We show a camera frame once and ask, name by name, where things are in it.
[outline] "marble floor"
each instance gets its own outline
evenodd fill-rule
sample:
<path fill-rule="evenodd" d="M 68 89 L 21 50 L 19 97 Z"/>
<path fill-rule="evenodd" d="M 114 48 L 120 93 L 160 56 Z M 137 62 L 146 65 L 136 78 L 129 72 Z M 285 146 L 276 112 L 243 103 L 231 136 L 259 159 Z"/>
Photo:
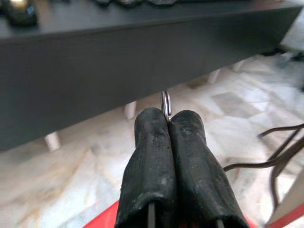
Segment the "marble floor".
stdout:
<path fill-rule="evenodd" d="M 258 139 L 258 133 L 304 121 L 304 63 L 276 66 L 278 57 L 256 56 L 239 72 L 221 70 L 209 85 L 202 76 L 169 89 L 172 112 L 189 109 L 202 117 L 207 143 L 222 166 L 264 161 L 289 132 Z M 136 113 L 160 107 L 160 95 L 137 102 Z M 0 154 L 1 227 L 82 227 L 116 202 L 124 168 L 134 151 L 134 119 L 122 108 L 60 130 L 62 147 L 49 152 L 37 139 Z M 280 196 L 304 167 L 296 155 L 278 180 Z M 244 214 L 264 224 L 272 211 L 270 169 L 227 173 Z M 298 219 L 289 227 L 303 227 Z"/>

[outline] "black rubber coating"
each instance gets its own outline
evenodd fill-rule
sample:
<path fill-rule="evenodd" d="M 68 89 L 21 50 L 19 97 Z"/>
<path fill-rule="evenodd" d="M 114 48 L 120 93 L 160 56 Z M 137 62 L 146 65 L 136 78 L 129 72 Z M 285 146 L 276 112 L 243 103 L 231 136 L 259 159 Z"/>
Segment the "black rubber coating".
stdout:
<path fill-rule="evenodd" d="M 155 202 L 163 228 L 175 228 L 176 180 L 167 123 L 157 108 L 135 121 L 136 149 L 123 175 L 115 228 L 146 228 L 147 206 Z"/>
<path fill-rule="evenodd" d="M 204 126 L 193 111 L 176 114 L 169 133 L 178 186 L 179 209 L 187 224 L 247 228 L 224 170 L 206 145 Z"/>

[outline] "dark gray table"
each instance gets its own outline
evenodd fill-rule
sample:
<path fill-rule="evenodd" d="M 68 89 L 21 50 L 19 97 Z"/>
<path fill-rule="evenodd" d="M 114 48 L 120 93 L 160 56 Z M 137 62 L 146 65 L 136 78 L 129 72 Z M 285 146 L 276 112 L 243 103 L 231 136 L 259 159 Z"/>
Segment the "dark gray table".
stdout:
<path fill-rule="evenodd" d="M 37 6 L 37 28 L 0 19 L 1 150 L 271 51 L 302 8 L 269 0 Z"/>

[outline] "red surface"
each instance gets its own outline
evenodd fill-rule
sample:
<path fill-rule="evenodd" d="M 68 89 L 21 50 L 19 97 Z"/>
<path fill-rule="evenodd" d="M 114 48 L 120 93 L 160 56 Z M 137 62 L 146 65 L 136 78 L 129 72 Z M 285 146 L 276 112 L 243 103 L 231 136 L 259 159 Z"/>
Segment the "red surface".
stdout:
<path fill-rule="evenodd" d="M 95 219 L 85 225 L 85 228 L 114 228 L 116 214 L 118 210 L 118 201 L 110 206 L 107 210 L 98 215 Z M 246 218 L 250 228 L 257 228 L 254 222 Z"/>
<path fill-rule="evenodd" d="M 269 228 L 281 228 L 289 223 L 295 221 L 296 219 L 300 218 L 301 216 L 304 215 L 304 203 L 301 204 L 299 207 L 294 209 L 293 211 L 289 212 L 287 215 L 284 215 L 277 221 L 270 223 L 267 225 Z"/>

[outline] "white table leg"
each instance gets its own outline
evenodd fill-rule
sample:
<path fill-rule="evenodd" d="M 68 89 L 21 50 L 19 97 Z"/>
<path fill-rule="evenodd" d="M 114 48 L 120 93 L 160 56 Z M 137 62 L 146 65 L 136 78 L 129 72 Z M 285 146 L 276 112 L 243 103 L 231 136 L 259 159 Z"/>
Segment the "white table leg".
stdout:
<path fill-rule="evenodd" d="M 245 60 L 239 61 L 238 63 L 235 63 L 232 65 L 232 70 L 235 72 L 240 71 L 240 69 L 242 68 L 243 64 L 244 64 Z"/>
<path fill-rule="evenodd" d="M 60 148 L 60 139 L 57 132 L 53 132 L 44 137 L 50 151 L 55 151 Z"/>
<path fill-rule="evenodd" d="M 209 84 L 215 83 L 215 80 L 218 78 L 219 73 L 220 73 L 220 69 L 211 72 L 211 73 L 209 74 L 208 83 L 209 83 Z"/>
<path fill-rule="evenodd" d="M 136 113 L 136 101 L 128 103 L 124 107 L 124 116 L 130 120 L 135 117 Z"/>

